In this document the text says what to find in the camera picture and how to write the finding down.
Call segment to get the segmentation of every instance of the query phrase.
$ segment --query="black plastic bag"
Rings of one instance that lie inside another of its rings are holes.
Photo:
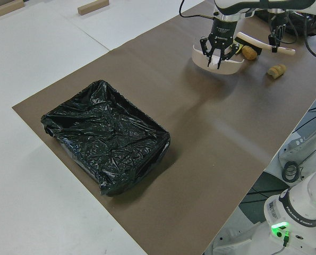
[[[105,81],[96,81],[41,118],[46,133],[114,196],[162,159],[170,135]]]
[[[269,12],[267,10],[256,11],[255,16],[268,22]],[[289,19],[291,19],[299,36],[304,36],[304,20],[306,16],[309,17],[307,23],[308,36],[316,36],[316,15],[289,11]],[[295,31],[290,24],[286,26],[285,32],[293,36],[295,35]]]

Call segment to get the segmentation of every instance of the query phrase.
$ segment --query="green light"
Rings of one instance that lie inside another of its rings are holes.
[[[289,225],[288,222],[281,222],[281,223],[272,225],[271,228],[274,230],[274,229],[276,229],[276,228],[279,228],[279,227],[286,227],[286,226],[288,226],[288,225]]]

